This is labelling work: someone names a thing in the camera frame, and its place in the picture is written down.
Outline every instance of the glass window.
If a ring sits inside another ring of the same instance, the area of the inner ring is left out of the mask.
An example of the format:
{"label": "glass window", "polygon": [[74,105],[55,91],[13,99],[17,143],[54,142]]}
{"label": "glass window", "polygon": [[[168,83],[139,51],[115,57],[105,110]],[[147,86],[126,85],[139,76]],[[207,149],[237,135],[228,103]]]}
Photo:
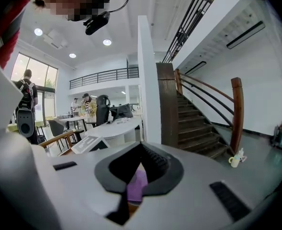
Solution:
{"label": "glass window", "polygon": [[45,118],[52,119],[55,116],[55,93],[45,92],[44,108]]}
{"label": "glass window", "polygon": [[48,65],[45,65],[37,60],[30,59],[27,69],[32,71],[31,82],[35,85],[44,86],[47,68]]}
{"label": "glass window", "polygon": [[45,87],[49,88],[55,88],[56,85],[56,74],[58,70],[53,67],[48,67],[46,81],[45,81]]}
{"label": "glass window", "polygon": [[12,81],[19,81],[23,78],[28,62],[29,57],[18,54],[11,75]]}
{"label": "glass window", "polygon": [[35,120],[43,121],[43,92],[37,92],[38,104],[35,106]]}

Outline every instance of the purple object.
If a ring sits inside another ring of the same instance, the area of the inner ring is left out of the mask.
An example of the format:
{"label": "purple object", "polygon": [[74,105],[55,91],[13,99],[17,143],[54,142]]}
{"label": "purple object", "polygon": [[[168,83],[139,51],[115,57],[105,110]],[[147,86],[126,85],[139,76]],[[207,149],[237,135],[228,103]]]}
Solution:
{"label": "purple object", "polygon": [[142,189],[148,184],[146,172],[136,170],[130,183],[127,185],[128,201],[142,202]]}

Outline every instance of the white table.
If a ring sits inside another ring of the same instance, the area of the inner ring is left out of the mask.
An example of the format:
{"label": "white table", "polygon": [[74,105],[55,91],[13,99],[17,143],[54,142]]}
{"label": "white table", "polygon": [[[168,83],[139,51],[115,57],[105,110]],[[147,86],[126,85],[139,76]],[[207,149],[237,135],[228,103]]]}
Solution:
{"label": "white table", "polygon": [[135,141],[135,128],[140,126],[140,137],[142,140],[142,119],[132,117],[126,123],[116,124],[114,121],[112,124],[103,124],[96,128],[93,128],[85,133],[86,136],[103,137],[109,145],[119,146],[129,141]]}
{"label": "white table", "polygon": [[69,129],[69,123],[70,122],[74,122],[74,124],[75,124],[76,121],[82,120],[83,125],[84,125],[84,129],[85,129],[85,131],[87,131],[87,125],[86,125],[86,123],[84,121],[85,118],[86,117],[71,117],[71,118],[61,119],[60,121],[66,122],[66,126]]}

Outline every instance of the stair railing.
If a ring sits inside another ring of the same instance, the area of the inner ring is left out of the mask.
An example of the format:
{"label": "stair railing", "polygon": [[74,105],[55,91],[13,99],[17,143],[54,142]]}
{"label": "stair railing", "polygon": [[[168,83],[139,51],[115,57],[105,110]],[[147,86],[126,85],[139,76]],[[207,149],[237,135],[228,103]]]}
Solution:
{"label": "stair railing", "polygon": [[[225,105],[223,102],[218,100],[216,97],[214,97],[213,95],[211,95],[207,91],[205,91],[202,88],[198,87],[197,85],[183,79],[182,76],[189,78],[191,80],[194,80],[198,83],[201,83],[201,84],[207,86],[208,88],[218,92],[219,94],[221,94],[222,96],[224,96],[225,98],[227,98],[228,100],[233,102],[234,110],[232,111],[227,105]],[[233,78],[231,80],[231,85],[232,85],[232,90],[233,90],[233,99],[230,96],[228,96],[225,93],[218,90],[217,88],[215,88],[215,87],[213,87],[213,86],[211,86],[211,85],[209,85],[205,82],[202,82],[202,81],[200,81],[196,78],[181,74],[178,69],[175,70],[175,79],[176,79],[177,90],[180,94],[183,94],[182,87],[186,88],[187,90],[192,92],[194,95],[196,95],[198,98],[200,98],[202,101],[204,101],[206,104],[208,104],[212,109],[214,109],[229,124],[229,126],[232,128],[232,136],[231,136],[231,141],[230,141],[230,147],[232,148],[234,153],[237,153],[238,148],[239,148],[239,144],[240,144],[240,140],[241,140],[241,137],[242,137],[243,123],[244,123],[244,95],[243,95],[243,88],[242,88],[241,79],[240,78]],[[233,123],[228,118],[226,118],[215,106],[213,106],[211,103],[209,103],[201,95],[199,95],[198,93],[193,91],[191,88],[183,85],[182,82],[185,82],[185,83],[191,85],[192,87],[200,90],[201,92],[205,93],[206,95],[208,95],[209,97],[214,99],[216,102],[221,104],[227,111],[229,111],[233,115]]]}

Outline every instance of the white wall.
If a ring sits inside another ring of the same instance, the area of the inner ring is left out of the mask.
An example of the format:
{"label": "white wall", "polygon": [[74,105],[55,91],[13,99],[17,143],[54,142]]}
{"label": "white wall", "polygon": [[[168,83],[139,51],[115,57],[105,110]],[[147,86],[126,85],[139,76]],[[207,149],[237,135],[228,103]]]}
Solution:
{"label": "white wall", "polygon": [[69,81],[71,80],[71,76],[73,75],[74,71],[61,62],[51,59],[46,54],[42,54],[38,50],[33,48],[25,49],[22,46],[17,45],[14,48],[11,58],[4,69],[4,74],[9,79],[11,79],[13,67],[19,52],[58,69],[55,95],[56,115],[66,114],[68,111],[70,111],[71,99],[68,96]]}
{"label": "white wall", "polygon": [[145,141],[161,144],[158,74],[147,16],[138,17],[138,64]]}
{"label": "white wall", "polygon": [[111,55],[76,66],[76,71],[70,80],[84,77],[96,72],[108,71],[127,67],[127,55]]}
{"label": "white wall", "polygon": [[[126,103],[126,98],[110,98],[111,106],[115,105],[118,106],[119,104],[125,105],[128,104]],[[130,98],[130,103],[137,103],[136,98]]]}
{"label": "white wall", "polygon": [[[212,59],[192,76],[230,97],[233,97],[230,80],[240,77],[244,92],[244,128],[272,135],[274,127],[282,121],[282,66],[268,35],[267,29],[260,31],[237,47]],[[205,86],[202,87],[233,110],[233,104],[225,97]],[[193,90],[200,93],[232,121],[233,116],[221,105],[195,88]],[[193,99],[210,121],[227,124],[202,100],[185,88],[183,91],[184,95]]]}
{"label": "white wall", "polygon": [[130,85],[138,85],[140,82],[139,78],[135,79],[120,79],[120,80],[113,80],[113,81],[105,81],[99,82],[94,84],[89,84],[81,87],[77,87],[74,89],[69,90],[69,95],[86,93],[93,90],[101,90],[101,89],[108,89],[114,87],[122,87],[122,86],[130,86]]}
{"label": "white wall", "polygon": [[214,0],[182,49],[174,58],[174,69],[183,67],[193,54],[208,44],[228,25],[252,0]]}

